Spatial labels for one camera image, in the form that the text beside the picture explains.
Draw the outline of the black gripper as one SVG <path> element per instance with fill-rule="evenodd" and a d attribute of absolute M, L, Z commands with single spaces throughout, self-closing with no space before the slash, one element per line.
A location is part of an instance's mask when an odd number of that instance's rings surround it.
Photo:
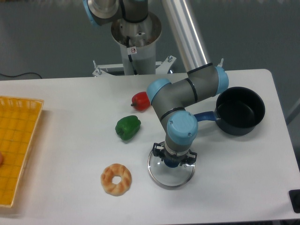
<path fill-rule="evenodd" d="M 164 142 L 154 143 L 152 147 L 152 153 L 154 157 L 159 157 L 161 161 L 165 158 L 171 161 L 180 162 L 182 165 L 193 165 L 196 162 L 197 153 L 187 149 L 185 151 L 174 151 L 168 146 L 165 146 Z"/>

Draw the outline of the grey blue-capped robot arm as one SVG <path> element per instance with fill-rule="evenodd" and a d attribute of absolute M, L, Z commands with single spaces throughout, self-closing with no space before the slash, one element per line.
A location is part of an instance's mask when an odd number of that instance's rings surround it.
<path fill-rule="evenodd" d="M 155 73 L 155 46 L 162 27 L 146 0 L 85 0 L 83 5 L 92 23 L 111 23 L 126 75 Z M 190 2 L 164 0 L 162 5 L 187 78 L 175 83 L 156 80 L 148 86 L 147 96 L 166 133 L 164 146 L 155 144 L 152 153 L 175 168 L 196 161 L 190 146 L 197 135 L 198 122 L 186 107 L 224 92 L 229 80 L 226 72 L 209 60 Z"/>

